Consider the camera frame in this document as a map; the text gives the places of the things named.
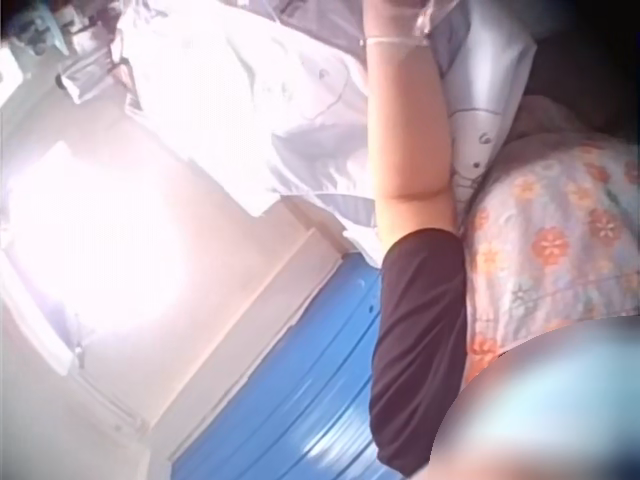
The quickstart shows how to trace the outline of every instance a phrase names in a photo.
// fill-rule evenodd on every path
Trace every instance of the black shirt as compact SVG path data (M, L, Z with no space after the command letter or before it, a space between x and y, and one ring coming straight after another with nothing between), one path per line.
M429 462L460 392L466 335L462 241L435 229L399 240L382 264L369 409L380 462L406 477Z

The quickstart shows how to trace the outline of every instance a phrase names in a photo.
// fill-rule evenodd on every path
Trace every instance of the bracelet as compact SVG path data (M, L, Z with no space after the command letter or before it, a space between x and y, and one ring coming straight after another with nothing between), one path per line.
M369 37L360 42L362 46L376 44L404 45L407 47L428 47L431 45L426 37Z

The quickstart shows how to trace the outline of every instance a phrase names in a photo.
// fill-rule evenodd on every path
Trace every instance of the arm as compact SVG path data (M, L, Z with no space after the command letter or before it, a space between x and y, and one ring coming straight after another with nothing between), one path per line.
M423 3L365 0L367 37L408 36ZM454 232L451 136L431 50L370 45L367 66L369 155L384 250L423 228Z
M421 0L364 0L372 36L407 36ZM389 15L390 4L413 8ZM451 138L425 47L367 49L369 143L382 265L370 426L378 459L405 477L431 457L466 363L464 249L455 234Z

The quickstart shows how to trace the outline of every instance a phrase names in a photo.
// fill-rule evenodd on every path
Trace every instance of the blue door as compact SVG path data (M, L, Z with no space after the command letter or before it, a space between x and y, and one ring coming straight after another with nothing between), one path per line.
M345 261L173 465L172 480L396 480L369 431L380 276Z

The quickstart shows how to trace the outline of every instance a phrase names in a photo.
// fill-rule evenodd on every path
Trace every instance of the floral fabric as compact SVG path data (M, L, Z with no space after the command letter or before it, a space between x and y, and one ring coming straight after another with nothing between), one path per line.
M640 314L639 184L637 147L525 99L469 212L465 383L537 335Z

